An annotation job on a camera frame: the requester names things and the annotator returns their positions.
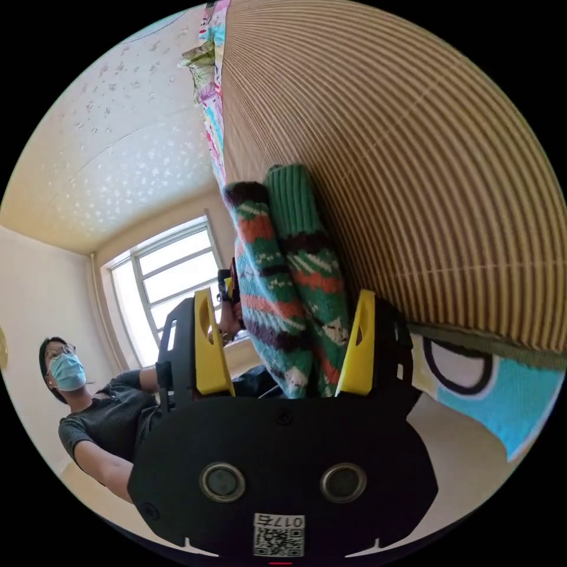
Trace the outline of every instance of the textured ceiling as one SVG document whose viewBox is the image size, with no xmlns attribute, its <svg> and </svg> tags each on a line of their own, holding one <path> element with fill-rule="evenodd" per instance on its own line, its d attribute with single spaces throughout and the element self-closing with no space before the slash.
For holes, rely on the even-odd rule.
<svg viewBox="0 0 567 567">
<path fill-rule="evenodd" d="M 90 253 L 153 212 L 215 188 L 203 113 L 177 63 L 202 7 L 131 36 L 82 73 L 30 138 L 0 224 Z"/>
</svg>

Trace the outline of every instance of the colorful blanket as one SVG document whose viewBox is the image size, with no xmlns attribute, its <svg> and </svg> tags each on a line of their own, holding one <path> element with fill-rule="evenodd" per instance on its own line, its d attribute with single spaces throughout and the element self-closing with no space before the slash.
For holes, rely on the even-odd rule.
<svg viewBox="0 0 567 567">
<path fill-rule="evenodd" d="M 208 148 L 213 162 L 214 176 L 219 187 L 226 183 L 224 171 L 224 119 L 221 78 L 223 70 L 224 42 L 226 38 L 226 12 L 230 0 L 208 2 L 199 30 L 199 42 L 214 41 L 214 92 L 215 95 L 202 102 L 205 113 Z"/>
</svg>

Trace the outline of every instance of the face mask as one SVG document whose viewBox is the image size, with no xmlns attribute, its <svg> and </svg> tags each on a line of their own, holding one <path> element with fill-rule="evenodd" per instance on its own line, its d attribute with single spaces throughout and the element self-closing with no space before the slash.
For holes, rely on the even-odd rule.
<svg viewBox="0 0 567 567">
<path fill-rule="evenodd" d="M 84 368 L 76 354 L 61 354 L 52 360 L 49 369 L 57 388 L 62 392 L 72 392 L 86 383 Z"/>
</svg>

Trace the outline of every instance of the label sticker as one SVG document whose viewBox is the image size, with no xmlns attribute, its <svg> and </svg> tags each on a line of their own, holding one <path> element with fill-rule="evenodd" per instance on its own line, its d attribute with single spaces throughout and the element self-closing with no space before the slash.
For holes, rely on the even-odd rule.
<svg viewBox="0 0 567 567">
<path fill-rule="evenodd" d="M 303 557 L 305 516 L 254 514 L 254 555 Z"/>
</svg>

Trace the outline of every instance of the eyeglasses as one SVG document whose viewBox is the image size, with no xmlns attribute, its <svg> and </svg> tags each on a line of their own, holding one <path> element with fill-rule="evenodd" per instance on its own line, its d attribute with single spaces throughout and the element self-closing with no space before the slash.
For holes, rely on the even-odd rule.
<svg viewBox="0 0 567 567">
<path fill-rule="evenodd" d="M 62 354 L 75 354 L 77 349 L 72 344 L 62 344 L 60 347 L 50 347 L 45 352 L 48 360 L 57 360 Z"/>
</svg>

